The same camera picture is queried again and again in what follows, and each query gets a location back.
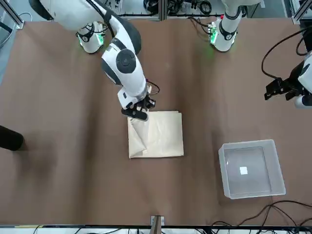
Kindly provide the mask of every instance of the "white label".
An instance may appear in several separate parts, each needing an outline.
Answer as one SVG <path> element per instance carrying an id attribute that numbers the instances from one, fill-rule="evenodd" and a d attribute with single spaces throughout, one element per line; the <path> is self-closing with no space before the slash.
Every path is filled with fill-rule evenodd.
<path id="1" fill-rule="evenodd" d="M 240 167 L 239 170 L 240 170 L 241 175 L 247 175 L 248 174 L 247 167 Z"/>

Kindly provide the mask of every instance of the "clear bin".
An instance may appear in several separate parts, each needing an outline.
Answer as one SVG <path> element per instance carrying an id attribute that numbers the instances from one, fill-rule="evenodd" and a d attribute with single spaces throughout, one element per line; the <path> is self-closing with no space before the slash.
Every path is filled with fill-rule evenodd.
<path id="1" fill-rule="evenodd" d="M 223 144 L 219 160 L 224 195 L 230 199 L 286 194 L 273 140 Z"/>

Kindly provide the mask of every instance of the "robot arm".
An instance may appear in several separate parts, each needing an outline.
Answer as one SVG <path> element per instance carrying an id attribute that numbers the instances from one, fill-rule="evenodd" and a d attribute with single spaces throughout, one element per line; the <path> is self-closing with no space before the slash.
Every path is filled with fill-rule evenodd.
<path id="1" fill-rule="evenodd" d="M 265 100 L 273 96 L 285 94 L 286 100 L 297 97 L 297 108 L 312 109 L 312 53 L 306 55 L 305 60 L 299 63 L 285 79 L 275 79 L 266 87 Z"/>
<path id="2" fill-rule="evenodd" d="M 150 99 L 147 82 L 137 54 L 141 50 L 141 36 L 127 20 L 122 19 L 99 0 L 29 0 L 40 15 L 48 15 L 65 29 L 85 30 L 93 22 L 103 22 L 113 39 L 102 55 L 102 68 L 109 79 L 122 86 L 118 99 L 122 113 L 143 121 L 145 111 L 155 106 Z"/>
<path id="3" fill-rule="evenodd" d="M 260 3 L 261 0 L 222 0 L 225 6 L 223 19 L 217 19 L 211 25 L 214 32 L 210 37 L 211 44 L 221 52 L 228 51 L 234 43 L 238 25 L 242 18 L 241 6 Z"/>

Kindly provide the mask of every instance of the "brown mat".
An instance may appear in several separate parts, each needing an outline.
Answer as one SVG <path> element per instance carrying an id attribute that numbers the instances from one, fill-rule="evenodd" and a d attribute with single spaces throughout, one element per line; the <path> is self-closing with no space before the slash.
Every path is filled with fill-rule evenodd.
<path id="1" fill-rule="evenodd" d="M 228 53 L 209 47 L 189 20 L 134 21 L 146 78 L 159 110 L 179 110 L 185 156 L 128 159 L 127 121 L 114 86 L 72 32 L 32 22 L 17 32 L 0 87 L 0 123 L 21 132 L 29 151 L 0 150 L 0 223 L 148 225 L 236 224 L 273 200 L 311 202 L 312 112 L 284 97 L 264 101 L 272 80 L 264 54 L 298 30 L 291 19 L 243 20 Z M 268 57 L 266 70 L 288 77 L 302 58 L 299 36 Z M 225 142 L 275 140 L 287 194 L 227 199 L 217 150 Z M 296 221 L 312 211 L 280 205 Z M 248 222 L 259 225 L 263 216 Z M 286 225 L 276 211 L 268 224 Z"/>

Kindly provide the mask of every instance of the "folded cloth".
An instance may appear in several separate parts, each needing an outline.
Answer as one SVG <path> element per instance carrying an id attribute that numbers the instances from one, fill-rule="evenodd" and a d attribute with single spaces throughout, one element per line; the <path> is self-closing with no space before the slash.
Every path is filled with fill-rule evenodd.
<path id="1" fill-rule="evenodd" d="M 129 158 L 184 155 L 182 114 L 158 111 L 148 116 L 146 122 L 128 118 Z"/>

